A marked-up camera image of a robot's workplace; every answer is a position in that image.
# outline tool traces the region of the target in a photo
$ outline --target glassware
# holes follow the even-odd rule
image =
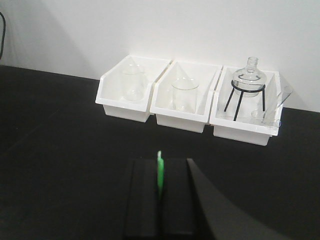
[[[281,92],[271,102],[266,111],[254,110],[251,112],[252,123],[255,125],[262,125],[267,127],[281,126],[281,120],[275,119],[277,109],[288,99],[292,94],[293,89],[287,84],[287,82],[281,79]]]
[[[192,113],[196,112],[197,107],[197,88],[199,83],[185,73],[177,65],[176,80],[172,83],[172,106],[174,110]]]
[[[136,64],[133,59],[129,59],[128,63],[123,67],[121,80],[124,99],[136,102],[144,98],[147,81],[144,68]]]
[[[266,83],[266,75],[257,68],[258,58],[251,56],[248,58],[247,65],[233,73],[232,79],[236,87],[247,90],[256,91],[263,88]],[[244,97],[255,97],[259,93],[244,92]]]

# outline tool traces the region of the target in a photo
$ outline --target black cable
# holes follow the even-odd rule
[[[4,44],[5,44],[5,35],[6,35],[6,19],[5,16],[0,12],[3,21],[3,33],[2,33],[2,40],[1,40],[1,51],[0,51],[0,59],[2,58],[2,54],[4,53]]]

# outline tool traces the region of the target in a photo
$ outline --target black metal tripod stand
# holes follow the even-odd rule
[[[261,89],[258,89],[258,90],[245,90],[245,89],[239,88],[239,87],[237,87],[235,85],[233,80],[231,81],[231,85],[232,85],[233,88],[232,88],[231,94],[229,96],[228,102],[225,105],[224,111],[227,111],[227,108],[229,106],[229,103],[230,103],[230,100],[232,98],[232,95],[235,92],[235,89],[241,91],[241,94],[240,94],[240,97],[239,97],[239,101],[238,101],[238,105],[236,106],[236,110],[235,110],[235,115],[234,115],[233,121],[235,121],[237,119],[239,108],[240,108],[240,104],[241,104],[241,101],[242,101],[242,97],[244,96],[244,93],[259,93],[259,92],[262,92],[262,110],[263,111],[266,110],[266,102],[265,102],[265,88],[266,88],[266,85],[265,84],[262,86]]]

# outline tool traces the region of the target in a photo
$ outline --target flask neck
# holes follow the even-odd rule
[[[245,68],[248,73],[254,73],[255,71],[257,71],[257,65],[258,65],[258,58],[251,56],[248,58],[248,62]]]

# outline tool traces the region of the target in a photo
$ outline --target white wall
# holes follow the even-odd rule
[[[99,79],[128,53],[279,70],[320,112],[319,0],[2,0],[2,64]]]

